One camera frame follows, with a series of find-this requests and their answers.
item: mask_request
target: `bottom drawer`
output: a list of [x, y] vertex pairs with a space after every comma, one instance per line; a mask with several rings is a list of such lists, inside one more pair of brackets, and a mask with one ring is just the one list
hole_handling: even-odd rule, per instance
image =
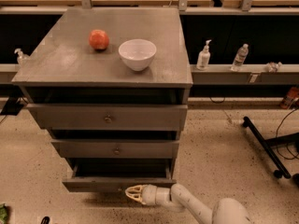
[[77, 159], [72, 178], [63, 181], [72, 192], [122, 192], [134, 185], [171, 187], [168, 159]]

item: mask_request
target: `concrete floor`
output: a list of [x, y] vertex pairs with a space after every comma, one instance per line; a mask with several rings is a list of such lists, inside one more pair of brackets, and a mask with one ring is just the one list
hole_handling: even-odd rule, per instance
[[[210, 208], [221, 198], [239, 200], [252, 223], [299, 223], [299, 188], [291, 179], [274, 178], [275, 165], [241, 126], [249, 116], [265, 138], [275, 137], [289, 112], [191, 105], [175, 179]], [[298, 132], [298, 118], [299, 111], [292, 113], [278, 134]], [[197, 223], [188, 211], [141, 206], [120, 194], [68, 192], [61, 183], [70, 172], [66, 161], [26, 109], [0, 124], [0, 140], [0, 203], [9, 208], [9, 224], [39, 224], [44, 216], [51, 224]], [[280, 152], [290, 157], [285, 147]], [[292, 175], [299, 173], [299, 160], [281, 160]]]

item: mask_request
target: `green object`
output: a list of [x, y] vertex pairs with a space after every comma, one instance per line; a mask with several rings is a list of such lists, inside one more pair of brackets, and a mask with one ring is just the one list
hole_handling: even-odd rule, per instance
[[0, 224], [6, 224], [8, 220], [7, 208], [4, 204], [0, 204]]

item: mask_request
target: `drawer knob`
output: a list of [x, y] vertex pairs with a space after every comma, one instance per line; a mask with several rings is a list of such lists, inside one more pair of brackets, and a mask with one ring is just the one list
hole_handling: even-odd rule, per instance
[[115, 155], [120, 155], [120, 153], [121, 153], [121, 152], [120, 152], [120, 150], [119, 150], [118, 147], [114, 149], [114, 154], [115, 154]]
[[106, 117], [104, 117], [104, 121], [105, 121], [105, 123], [111, 123], [112, 117], [110, 115], [107, 115]]

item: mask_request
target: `cabinet top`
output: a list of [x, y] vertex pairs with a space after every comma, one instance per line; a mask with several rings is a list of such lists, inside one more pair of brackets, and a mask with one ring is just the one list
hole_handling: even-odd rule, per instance
[[[110, 44], [96, 51], [92, 29], [105, 30]], [[120, 59], [124, 41], [153, 42], [147, 69], [134, 72]], [[70, 8], [37, 46], [13, 82], [26, 86], [190, 87], [191, 71], [176, 8]]]

